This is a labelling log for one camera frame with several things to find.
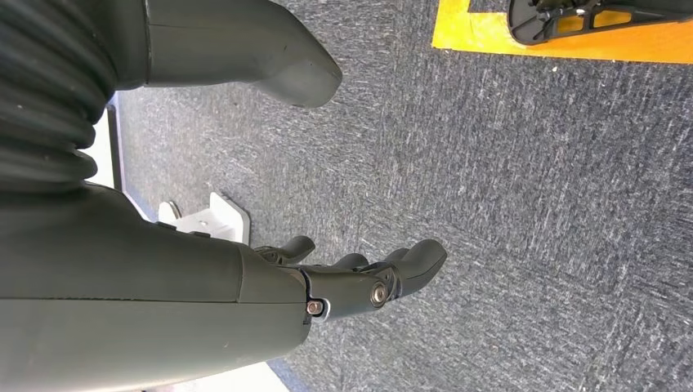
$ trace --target white plastic bracket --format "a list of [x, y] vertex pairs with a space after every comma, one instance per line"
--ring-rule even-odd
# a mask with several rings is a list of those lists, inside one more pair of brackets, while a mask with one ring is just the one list
[[230, 199], [212, 192], [209, 208], [182, 216], [174, 202], [159, 204], [159, 221], [176, 226], [178, 231], [209, 233], [213, 238], [235, 243], [250, 243], [250, 217]]

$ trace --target metal screw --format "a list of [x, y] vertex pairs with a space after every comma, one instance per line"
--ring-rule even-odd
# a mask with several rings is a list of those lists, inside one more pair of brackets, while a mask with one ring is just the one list
[[323, 302], [322, 301], [308, 301], [306, 305], [306, 311], [308, 314], [317, 316], [323, 313]]
[[373, 291], [370, 294], [370, 301], [373, 303], [373, 306], [383, 306], [386, 299], [387, 288], [385, 288], [385, 285], [381, 282], [375, 283], [375, 286], [373, 286]]

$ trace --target yellow tape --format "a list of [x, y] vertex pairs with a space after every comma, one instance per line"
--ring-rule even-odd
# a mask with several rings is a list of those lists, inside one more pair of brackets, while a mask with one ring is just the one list
[[507, 14], [470, 13], [471, 0], [440, 0], [433, 47], [501, 55], [693, 64], [693, 21], [560, 38], [532, 47], [512, 39]]

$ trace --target gray carpet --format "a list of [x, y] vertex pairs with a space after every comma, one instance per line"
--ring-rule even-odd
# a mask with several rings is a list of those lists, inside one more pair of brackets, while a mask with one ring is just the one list
[[313, 327], [310, 390], [693, 390], [693, 69], [430, 47], [433, 1], [291, 1], [345, 82], [321, 109], [242, 85], [120, 96], [129, 187], [220, 190], [313, 263], [423, 238], [440, 277]]

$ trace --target black metal stand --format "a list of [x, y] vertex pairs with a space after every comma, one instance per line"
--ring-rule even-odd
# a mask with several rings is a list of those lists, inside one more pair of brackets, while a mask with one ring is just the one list
[[[613, 24], [597, 21], [600, 15], [609, 11], [629, 18]], [[511, 0], [507, 23], [516, 41], [536, 45], [555, 38], [638, 25], [682, 22], [692, 17], [693, 2], [689, 0]], [[569, 18], [580, 19], [577, 28], [561, 27], [561, 22]]]

